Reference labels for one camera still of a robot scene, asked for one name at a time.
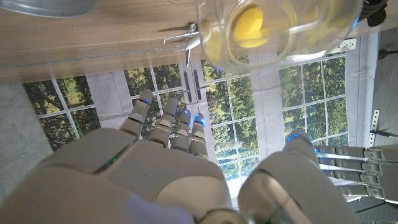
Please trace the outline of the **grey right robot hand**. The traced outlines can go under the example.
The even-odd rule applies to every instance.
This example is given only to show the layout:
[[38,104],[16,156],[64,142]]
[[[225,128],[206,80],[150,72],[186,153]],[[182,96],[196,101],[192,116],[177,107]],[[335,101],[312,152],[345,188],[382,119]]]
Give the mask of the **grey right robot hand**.
[[144,90],[119,129],[97,129],[37,164],[1,205],[1,222],[358,222],[300,131],[249,174],[235,210],[226,177],[208,158],[202,114],[185,111],[171,138],[177,101],[170,98],[141,139],[152,98]]

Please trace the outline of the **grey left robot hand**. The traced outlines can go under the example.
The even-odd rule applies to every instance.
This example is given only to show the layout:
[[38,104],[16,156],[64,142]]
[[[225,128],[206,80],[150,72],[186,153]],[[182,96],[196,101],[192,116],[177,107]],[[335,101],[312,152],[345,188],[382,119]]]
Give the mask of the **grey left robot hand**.
[[338,189],[344,196],[374,197],[397,203],[397,145],[376,147],[315,146],[329,178],[350,181]]

